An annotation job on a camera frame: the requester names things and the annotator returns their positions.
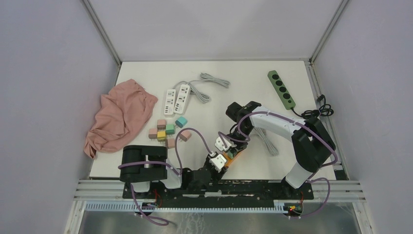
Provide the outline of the white slim power strip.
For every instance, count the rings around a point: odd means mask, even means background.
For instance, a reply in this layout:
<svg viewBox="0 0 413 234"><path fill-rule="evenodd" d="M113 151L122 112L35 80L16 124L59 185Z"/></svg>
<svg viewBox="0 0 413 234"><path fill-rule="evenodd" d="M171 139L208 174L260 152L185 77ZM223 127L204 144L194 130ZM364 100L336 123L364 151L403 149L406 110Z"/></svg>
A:
<svg viewBox="0 0 413 234"><path fill-rule="evenodd" d="M183 114L186 108L186 104L190 95L191 89L189 85L182 84L178 89L177 98L174 106L175 114Z"/></svg>

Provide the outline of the pink adapter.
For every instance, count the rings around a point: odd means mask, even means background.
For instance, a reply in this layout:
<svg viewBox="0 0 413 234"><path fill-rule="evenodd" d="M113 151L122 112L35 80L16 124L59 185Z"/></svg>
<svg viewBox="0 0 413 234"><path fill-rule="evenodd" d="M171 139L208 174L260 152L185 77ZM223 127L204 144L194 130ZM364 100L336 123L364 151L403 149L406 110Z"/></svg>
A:
<svg viewBox="0 0 413 234"><path fill-rule="evenodd" d="M176 140L174 138L168 138L166 140L165 146L167 149L173 149L176 147Z"/></svg>

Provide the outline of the green USB adapter plug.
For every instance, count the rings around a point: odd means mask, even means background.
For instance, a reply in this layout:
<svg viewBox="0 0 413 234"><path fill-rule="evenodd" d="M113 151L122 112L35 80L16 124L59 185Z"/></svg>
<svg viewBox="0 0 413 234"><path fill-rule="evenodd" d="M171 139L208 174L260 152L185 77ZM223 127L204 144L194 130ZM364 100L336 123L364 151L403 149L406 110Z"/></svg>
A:
<svg viewBox="0 0 413 234"><path fill-rule="evenodd" d="M166 135L174 135L175 134L175 125L174 124L167 124L165 127Z"/></svg>

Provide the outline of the yellow adapter plug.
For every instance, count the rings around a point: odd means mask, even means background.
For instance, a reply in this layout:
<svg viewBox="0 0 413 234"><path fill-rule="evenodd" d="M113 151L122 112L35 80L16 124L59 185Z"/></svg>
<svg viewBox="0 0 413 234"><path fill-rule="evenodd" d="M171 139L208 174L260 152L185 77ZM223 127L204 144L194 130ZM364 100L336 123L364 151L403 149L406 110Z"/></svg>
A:
<svg viewBox="0 0 413 234"><path fill-rule="evenodd" d="M166 131L158 131L156 136L157 141L165 142L167 140L167 133Z"/></svg>

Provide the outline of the green adapter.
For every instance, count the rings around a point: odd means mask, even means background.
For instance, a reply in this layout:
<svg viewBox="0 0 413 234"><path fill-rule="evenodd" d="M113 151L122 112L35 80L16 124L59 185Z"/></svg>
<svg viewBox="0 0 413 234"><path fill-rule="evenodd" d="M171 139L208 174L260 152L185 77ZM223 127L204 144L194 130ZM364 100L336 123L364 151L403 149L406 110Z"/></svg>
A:
<svg viewBox="0 0 413 234"><path fill-rule="evenodd" d="M237 153L232 152L232 151L228 151L228 152L227 152L227 156L228 156L230 159L233 159L233 158L236 156L236 154L237 154Z"/></svg>

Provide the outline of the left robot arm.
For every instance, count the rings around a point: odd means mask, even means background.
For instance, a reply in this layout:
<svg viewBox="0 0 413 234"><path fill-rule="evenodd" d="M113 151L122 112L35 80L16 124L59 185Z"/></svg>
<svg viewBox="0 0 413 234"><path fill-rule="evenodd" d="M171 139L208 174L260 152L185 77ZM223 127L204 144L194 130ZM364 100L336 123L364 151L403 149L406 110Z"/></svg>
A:
<svg viewBox="0 0 413 234"><path fill-rule="evenodd" d="M118 166L120 181L133 186L141 198L153 192L153 182L161 182L166 189L201 190L212 182L218 182L227 172L228 159L223 154L213 153L206 157L200 169L176 168L168 159L164 146L126 146L122 162Z"/></svg>

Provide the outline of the pink adapter plug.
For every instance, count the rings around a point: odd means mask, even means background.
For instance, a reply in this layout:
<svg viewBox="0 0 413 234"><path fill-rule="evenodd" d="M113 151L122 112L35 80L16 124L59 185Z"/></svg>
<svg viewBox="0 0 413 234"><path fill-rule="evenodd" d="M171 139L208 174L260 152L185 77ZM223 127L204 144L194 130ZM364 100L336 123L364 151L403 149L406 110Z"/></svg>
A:
<svg viewBox="0 0 413 234"><path fill-rule="evenodd" d="M148 138L151 140L157 139L157 133L158 133L157 128L150 128L148 132Z"/></svg>
<svg viewBox="0 0 413 234"><path fill-rule="evenodd" d="M158 119L157 120L157 130L158 131L162 131L166 129L166 125L167 125L167 120L166 119Z"/></svg>
<svg viewBox="0 0 413 234"><path fill-rule="evenodd" d="M179 134L179 140L187 142L191 138L192 134L189 130L184 130Z"/></svg>

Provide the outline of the green power strip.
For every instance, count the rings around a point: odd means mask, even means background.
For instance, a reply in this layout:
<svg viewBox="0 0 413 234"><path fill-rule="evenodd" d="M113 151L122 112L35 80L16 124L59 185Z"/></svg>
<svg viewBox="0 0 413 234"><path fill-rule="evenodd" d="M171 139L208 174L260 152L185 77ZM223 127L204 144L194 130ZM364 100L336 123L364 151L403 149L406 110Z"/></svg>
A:
<svg viewBox="0 0 413 234"><path fill-rule="evenodd" d="M276 91L278 97L280 98L282 104L284 105L285 109L294 109L296 103L294 102L292 96L288 92L278 72L276 70L271 70L268 72L267 77L271 82L271 85L273 86L274 90Z"/></svg>

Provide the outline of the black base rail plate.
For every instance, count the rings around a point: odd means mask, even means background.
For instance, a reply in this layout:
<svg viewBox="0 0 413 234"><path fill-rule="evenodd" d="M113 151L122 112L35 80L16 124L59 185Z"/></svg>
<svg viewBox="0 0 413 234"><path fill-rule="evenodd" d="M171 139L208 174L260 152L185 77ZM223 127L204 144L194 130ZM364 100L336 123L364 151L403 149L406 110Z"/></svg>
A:
<svg viewBox="0 0 413 234"><path fill-rule="evenodd" d="M313 200L311 184L291 189L280 180L221 180L201 188L168 189L153 182L147 192L132 194L124 185L123 199L156 200L161 208L273 208L274 201Z"/></svg>

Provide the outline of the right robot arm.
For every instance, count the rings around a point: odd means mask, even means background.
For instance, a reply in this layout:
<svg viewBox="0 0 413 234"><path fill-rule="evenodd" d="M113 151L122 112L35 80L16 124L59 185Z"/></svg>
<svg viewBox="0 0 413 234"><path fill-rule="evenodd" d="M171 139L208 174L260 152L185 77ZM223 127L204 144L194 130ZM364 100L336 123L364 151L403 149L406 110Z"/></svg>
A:
<svg viewBox="0 0 413 234"><path fill-rule="evenodd" d="M253 130L263 129L289 140L294 149L296 163L284 177L282 195L294 199L301 192L301 186L315 173L328 166L326 160L334 156L336 146L317 117L309 119L286 117L276 114L260 103L251 101L245 106L234 102L227 107L225 114L236 123L233 132L219 134L217 147L229 158L243 151L250 141Z"/></svg>

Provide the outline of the pink cloth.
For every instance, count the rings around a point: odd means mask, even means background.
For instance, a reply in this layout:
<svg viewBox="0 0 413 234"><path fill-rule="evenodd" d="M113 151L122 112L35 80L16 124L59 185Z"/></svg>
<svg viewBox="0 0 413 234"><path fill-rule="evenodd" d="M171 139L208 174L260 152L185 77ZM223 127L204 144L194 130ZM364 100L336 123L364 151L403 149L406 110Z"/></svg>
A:
<svg viewBox="0 0 413 234"><path fill-rule="evenodd" d="M97 152L117 152L135 139L151 118L158 98L129 79L101 95L100 102L83 148L92 159Z"/></svg>

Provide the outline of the white USB power strip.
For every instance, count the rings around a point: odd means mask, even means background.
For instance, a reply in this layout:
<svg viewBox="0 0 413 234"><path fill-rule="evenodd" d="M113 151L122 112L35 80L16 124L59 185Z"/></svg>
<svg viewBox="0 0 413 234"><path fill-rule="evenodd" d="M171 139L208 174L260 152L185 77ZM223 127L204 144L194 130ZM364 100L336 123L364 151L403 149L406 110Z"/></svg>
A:
<svg viewBox="0 0 413 234"><path fill-rule="evenodd" d="M163 114L166 117L174 115L174 107L176 101L176 90L175 89L167 89L165 94L165 102L164 102L164 110Z"/></svg>

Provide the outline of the teal USB adapter plug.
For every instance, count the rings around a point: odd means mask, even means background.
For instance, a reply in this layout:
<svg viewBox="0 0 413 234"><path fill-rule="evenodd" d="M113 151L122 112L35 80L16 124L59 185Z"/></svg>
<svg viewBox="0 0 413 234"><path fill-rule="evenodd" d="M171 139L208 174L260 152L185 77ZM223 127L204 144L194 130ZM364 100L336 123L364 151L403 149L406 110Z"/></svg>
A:
<svg viewBox="0 0 413 234"><path fill-rule="evenodd" d="M183 128L187 123L188 123L188 120L183 116L178 117L175 121L175 125L178 126L179 128Z"/></svg>

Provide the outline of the orange power strip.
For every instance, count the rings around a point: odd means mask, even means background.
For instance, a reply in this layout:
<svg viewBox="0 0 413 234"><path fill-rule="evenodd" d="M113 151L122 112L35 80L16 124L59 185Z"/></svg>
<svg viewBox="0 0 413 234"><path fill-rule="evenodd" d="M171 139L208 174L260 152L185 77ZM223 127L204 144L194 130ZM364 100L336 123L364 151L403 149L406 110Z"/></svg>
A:
<svg viewBox="0 0 413 234"><path fill-rule="evenodd" d="M224 156L224 158L226 159L226 163L225 163L224 167L228 168L228 167L231 165L231 163L233 163L233 162L236 160L236 158L238 157L238 155L239 155L241 152L242 152L242 151L237 151L237 152L235 152L235 153L237 153L237 154L236 154L236 156L235 156L233 159L230 159L230 158L227 156L227 152L223 152L223 156Z"/></svg>

